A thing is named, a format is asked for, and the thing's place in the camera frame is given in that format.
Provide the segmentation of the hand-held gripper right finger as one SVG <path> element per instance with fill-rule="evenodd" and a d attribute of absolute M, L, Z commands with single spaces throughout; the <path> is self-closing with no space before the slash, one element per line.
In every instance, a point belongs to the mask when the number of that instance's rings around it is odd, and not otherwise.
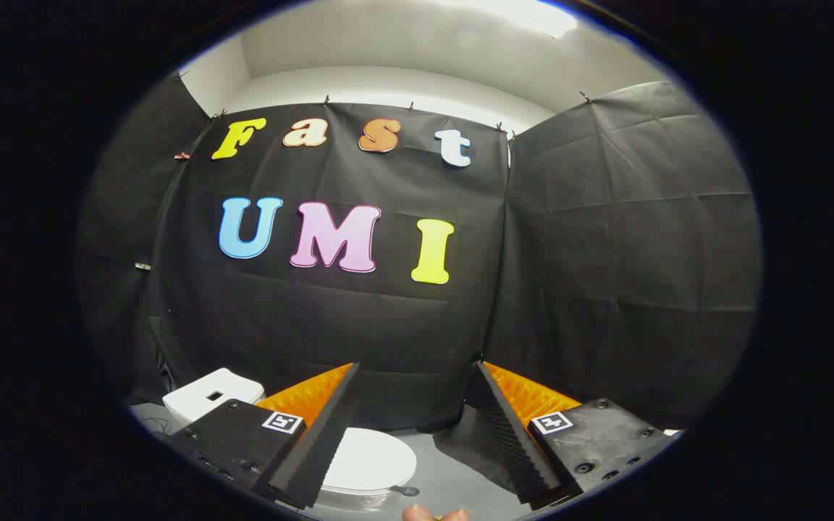
<path fill-rule="evenodd" d="M 480 360 L 476 409 L 522 504 L 548 507 L 619 481 L 681 438 L 606 398 L 579 402 Z"/>

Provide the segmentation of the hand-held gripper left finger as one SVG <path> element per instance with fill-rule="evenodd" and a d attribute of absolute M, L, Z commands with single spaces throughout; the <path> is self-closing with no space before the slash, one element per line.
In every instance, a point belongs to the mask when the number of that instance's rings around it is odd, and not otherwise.
<path fill-rule="evenodd" d="M 313 507 L 358 408 L 360 363 L 348 363 L 258 404 L 225 400 L 167 438 L 224 482 L 268 501 Z"/>

